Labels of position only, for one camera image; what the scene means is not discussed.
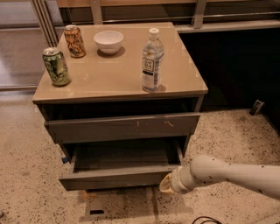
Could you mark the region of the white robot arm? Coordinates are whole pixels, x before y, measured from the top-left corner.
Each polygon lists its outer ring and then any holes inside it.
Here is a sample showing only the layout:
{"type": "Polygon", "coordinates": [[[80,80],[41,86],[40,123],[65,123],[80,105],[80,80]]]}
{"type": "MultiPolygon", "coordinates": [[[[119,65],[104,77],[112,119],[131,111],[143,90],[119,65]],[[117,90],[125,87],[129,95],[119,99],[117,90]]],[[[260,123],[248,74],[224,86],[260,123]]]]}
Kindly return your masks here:
{"type": "Polygon", "coordinates": [[[280,199],[280,167],[265,164],[233,164],[198,155],[161,181],[162,193],[189,193],[196,187],[229,182],[273,199],[280,199]]]}

